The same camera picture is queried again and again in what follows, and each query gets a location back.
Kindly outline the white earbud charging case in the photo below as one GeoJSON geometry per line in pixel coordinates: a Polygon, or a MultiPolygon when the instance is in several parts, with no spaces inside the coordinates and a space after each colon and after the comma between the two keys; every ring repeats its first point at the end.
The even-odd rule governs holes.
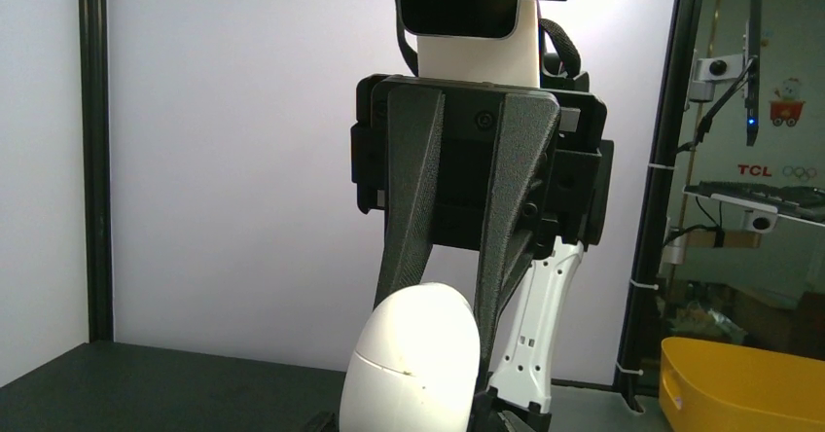
{"type": "Polygon", "coordinates": [[[471,306],[451,286],[428,282],[383,300],[346,370],[341,431],[464,431],[480,366],[471,306]]]}

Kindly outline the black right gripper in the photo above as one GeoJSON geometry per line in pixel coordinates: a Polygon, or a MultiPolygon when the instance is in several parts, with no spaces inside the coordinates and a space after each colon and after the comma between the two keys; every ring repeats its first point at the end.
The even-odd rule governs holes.
{"type": "Polygon", "coordinates": [[[387,204],[374,306],[421,282],[433,241],[480,247],[474,315],[481,342],[479,376],[485,378],[504,279],[531,239],[530,232],[515,235],[517,223],[556,131],[558,103],[563,115],[576,113],[578,119],[574,126],[560,126],[559,139],[547,153],[552,169],[545,176],[549,188],[541,235],[586,247],[601,241],[614,153],[613,141],[602,136],[606,105],[592,93],[570,90],[509,92],[504,99],[448,95],[444,131],[441,90],[400,84],[388,91],[385,79],[375,74],[358,83],[356,123],[350,130],[357,207],[364,214],[381,210],[387,100],[387,204]]]}

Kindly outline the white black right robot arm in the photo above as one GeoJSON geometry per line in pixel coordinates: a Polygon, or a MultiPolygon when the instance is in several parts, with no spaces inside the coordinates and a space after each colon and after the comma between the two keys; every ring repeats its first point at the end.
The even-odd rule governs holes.
{"type": "Polygon", "coordinates": [[[605,104],[566,34],[528,17],[489,40],[397,40],[410,76],[357,87],[352,176],[384,214],[373,311],[341,431],[545,431],[560,313],[606,214],[605,104]]]}

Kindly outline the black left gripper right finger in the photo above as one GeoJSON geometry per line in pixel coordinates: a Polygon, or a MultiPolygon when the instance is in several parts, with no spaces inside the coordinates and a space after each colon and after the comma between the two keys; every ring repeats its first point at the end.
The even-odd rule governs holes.
{"type": "Polygon", "coordinates": [[[470,431],[534,432],[527,422],[508,407],[492,390],[476,393],[470,414],[470,431]]]}

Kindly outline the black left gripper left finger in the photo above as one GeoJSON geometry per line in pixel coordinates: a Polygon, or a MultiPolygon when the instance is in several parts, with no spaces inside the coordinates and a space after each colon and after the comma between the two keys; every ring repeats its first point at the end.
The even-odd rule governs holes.
{"type": "Polygon", "coordinates": [[[303,432],[338,432],[338,418],[332,412],[320,412],[315,414],[303,426],[303,432]]]}

